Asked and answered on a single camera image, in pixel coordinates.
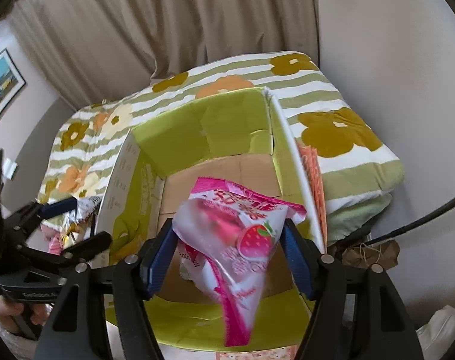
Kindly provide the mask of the person's left hand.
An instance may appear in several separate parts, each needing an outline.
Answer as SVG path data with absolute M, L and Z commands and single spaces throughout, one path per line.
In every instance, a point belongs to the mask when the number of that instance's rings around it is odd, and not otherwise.
M 49 316 L 46 306 L 44 304 L 30 304 L 28 307 L 32 311 L 31 322 L 34 325 L 44 325 Z M 13 318 L 21 315 L 23 311 L 23 303 L 16 303 L 0 296 L 0 325 L 12 334 L 18 334 L 20 331 Z

